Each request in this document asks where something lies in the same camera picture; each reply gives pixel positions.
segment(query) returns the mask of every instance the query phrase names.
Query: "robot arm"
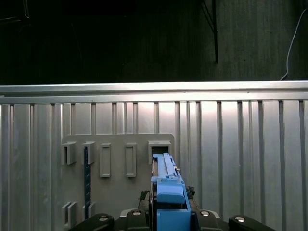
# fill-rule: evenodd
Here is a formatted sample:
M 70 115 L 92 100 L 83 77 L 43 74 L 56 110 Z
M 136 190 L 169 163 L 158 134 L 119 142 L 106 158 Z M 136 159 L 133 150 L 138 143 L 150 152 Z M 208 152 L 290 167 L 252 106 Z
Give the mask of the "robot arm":
M 274 231 L 244 215 L 224 222 L 216 212 L 199 209 L 190 194 L 173 158 L 154 154 L 151 189 L 142 198 L 145 206 L 124 210 L 117 220 L 97 214 L 70 231 Z

